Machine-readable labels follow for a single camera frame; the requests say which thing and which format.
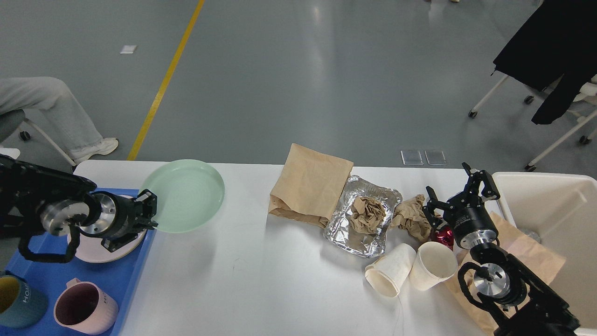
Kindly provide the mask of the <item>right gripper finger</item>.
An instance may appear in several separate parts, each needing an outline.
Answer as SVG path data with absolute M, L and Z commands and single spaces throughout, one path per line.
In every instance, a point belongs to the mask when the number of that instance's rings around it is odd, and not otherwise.
M 467 206 L 484 206 L 485 202 L 501 198 L 491 174 L 486 170 L 477 170 L 463 162 L 462 167 L 468 175 L 462 196 L 462 203 Z
M 447 222 L 443 217 L 438 217 L 436 210 L 449 210 L 449 203 L 442 202 L 437 198 L 435 190 L 431 186 L 426 186 L 426 191 L 429 196 L 429 200 L 426 205 L 422 207 L 423 214 L 430 223 L 431 228 L 440 230 L 447 225 Z

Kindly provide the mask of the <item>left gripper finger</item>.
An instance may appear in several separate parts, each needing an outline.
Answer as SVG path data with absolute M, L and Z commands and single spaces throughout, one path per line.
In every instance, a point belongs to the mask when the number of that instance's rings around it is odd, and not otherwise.
M 158 224 L 154 216 L 157 212 L 158 196 L 148 189 L 144 189 L 136 197 L 130 198 L 130 223 Z
M 147 236 L 154 234 L 155 231 L 156 228 L 144 228 L 140 232 L 129 232 L 120 238 L 103 238 L 100 245 L 109 253 L 116 253 L 120 250 L 129 253 L 136 249 Z

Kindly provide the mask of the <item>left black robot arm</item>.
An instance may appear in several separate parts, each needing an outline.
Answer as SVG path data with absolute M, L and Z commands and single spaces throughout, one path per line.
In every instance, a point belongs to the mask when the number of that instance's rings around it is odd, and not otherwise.
M 158 227 L 158 197 L 148 189 L 133 198 L 98 191 L 87 178 L 8 155 L 0 159 L 0 189 L 1 236 L 19 238 L 19 253 L 28 261 L 68 263 L 81 236 L 98 238 L 104 249 L 114 252 Z M 69 235 L 65 253 L 31 251 L 31 238 L 44 233 Z

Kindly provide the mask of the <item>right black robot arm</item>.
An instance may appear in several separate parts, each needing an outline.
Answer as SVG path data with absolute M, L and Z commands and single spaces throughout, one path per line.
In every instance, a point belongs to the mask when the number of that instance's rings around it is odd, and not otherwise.
M 468 176 L 463 191 L 442 202 L 427 186 L 423 207 L 431 227 L 450 228 L 456 245 L 471 255 L 457 272 L 460 291 L 490 314 L 495 336 L 573 336 L 580 322 L 569 304 L 497 243 L 499 231 L 485 207 L 500 198 L 492 176 L 466 162 L 462 166 Z

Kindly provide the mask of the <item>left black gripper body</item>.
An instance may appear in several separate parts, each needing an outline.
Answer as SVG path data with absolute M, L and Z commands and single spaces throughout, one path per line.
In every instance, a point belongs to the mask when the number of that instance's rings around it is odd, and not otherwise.
M 92 193 L 99 208 L 96 220 L 87 226 L 90 238 L 119 239 L 137 234 L 140 205 L 135 198 L 110 193 Z

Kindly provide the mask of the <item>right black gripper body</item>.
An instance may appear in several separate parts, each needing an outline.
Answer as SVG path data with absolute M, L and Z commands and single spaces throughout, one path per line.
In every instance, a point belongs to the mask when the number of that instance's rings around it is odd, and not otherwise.
M 473 194 L 457 194 L 448 200 L 444 220 L 461 249 L 471 250 L 498 238 L 499 231 L 486 210 L 485 200 L 483 196 Z

